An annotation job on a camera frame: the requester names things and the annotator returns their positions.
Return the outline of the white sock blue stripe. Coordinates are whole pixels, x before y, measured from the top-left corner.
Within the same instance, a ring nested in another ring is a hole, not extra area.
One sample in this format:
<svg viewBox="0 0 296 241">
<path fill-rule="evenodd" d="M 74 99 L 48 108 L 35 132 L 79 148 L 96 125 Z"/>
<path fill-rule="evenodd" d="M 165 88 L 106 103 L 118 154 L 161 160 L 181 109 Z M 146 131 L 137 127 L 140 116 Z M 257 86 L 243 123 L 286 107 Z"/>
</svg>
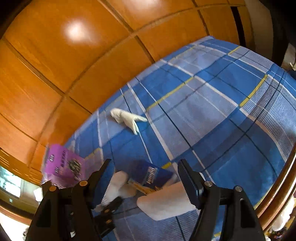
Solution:
<svg viewBox="0 0 296 241">
<path fill-rule="evenodd" d="M 102 211 L 117 197 L 120 197 L 122 199 L 130 198 L 134 197 L 136 193 L 137 189 L 134 188 L 133 185 L 128 184 L 128 174 L 123 171 L 116 172 L 111 178 L 102 202 L 97 205 L 95 209 L 93 209 L 93 211 Z"/>
</svg>

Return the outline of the blue tissue packet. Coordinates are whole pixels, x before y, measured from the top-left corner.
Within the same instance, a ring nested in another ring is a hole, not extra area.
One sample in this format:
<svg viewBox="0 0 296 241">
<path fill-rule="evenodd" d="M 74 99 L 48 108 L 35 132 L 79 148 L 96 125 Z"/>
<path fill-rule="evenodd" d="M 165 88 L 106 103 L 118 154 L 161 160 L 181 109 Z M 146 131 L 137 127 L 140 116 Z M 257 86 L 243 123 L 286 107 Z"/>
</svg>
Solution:
<svg viewBox="0 0 296 241">
<path fill-rule="evenodd" d="M 128 184 L 148 195 L 174 184 L 177 180 L 178 177 L 174 172 L 140 160 L 130 168 Z"/>
</svg>

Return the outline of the purple tissue box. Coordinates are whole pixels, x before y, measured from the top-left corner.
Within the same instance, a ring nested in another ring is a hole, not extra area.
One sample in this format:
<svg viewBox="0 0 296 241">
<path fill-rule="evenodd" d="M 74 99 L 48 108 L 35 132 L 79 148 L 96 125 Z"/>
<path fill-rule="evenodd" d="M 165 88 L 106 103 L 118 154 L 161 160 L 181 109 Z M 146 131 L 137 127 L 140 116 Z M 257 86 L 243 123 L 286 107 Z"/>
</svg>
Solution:
<svg viewBox="0 0 296 241">
<path fill-rule="evenodd" d="M 50 181 L 59 188 L 73 187 L 102 166 L 100 149 L 83 158 L 59 144 L 46 147 L 41 165 L 42 183 Z"/>
</svg>

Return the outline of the blue plaid tablecloth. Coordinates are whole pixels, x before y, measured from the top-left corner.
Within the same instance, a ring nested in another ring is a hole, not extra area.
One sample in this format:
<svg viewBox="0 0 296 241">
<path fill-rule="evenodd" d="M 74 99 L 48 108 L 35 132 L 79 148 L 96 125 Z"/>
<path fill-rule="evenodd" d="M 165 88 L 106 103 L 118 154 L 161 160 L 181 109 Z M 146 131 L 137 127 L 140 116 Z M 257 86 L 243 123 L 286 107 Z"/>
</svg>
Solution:
<svg viewBox="0 0 296 241">
<path fill-rule="evenodd" d="M 110 115 L 147 119 L 134 135 Z M 295 146 L 295 79 L 236 44 L 205 37 L 145 69 L 108 99 L 66 143 L 97 149 L 127 173 L 138 160 L 186 159 L 217 186 L 241 186 L 256 207 Z"/>
</svg>

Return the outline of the wooden wardrobe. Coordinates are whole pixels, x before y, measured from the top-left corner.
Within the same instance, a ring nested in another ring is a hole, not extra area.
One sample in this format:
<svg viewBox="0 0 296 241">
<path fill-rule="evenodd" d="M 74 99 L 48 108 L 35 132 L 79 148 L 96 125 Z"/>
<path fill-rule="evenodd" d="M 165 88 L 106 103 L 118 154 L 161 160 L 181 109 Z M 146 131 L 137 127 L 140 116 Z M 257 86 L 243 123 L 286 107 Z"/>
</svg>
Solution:
<svg viewBox="0 0 296 241">
<path fill-rule="evenodd" d="M 37 184 L 126 82 L 204 36 L 254 47 L 245 1 L 1 1 L 1 166 Z"/>
</svg>

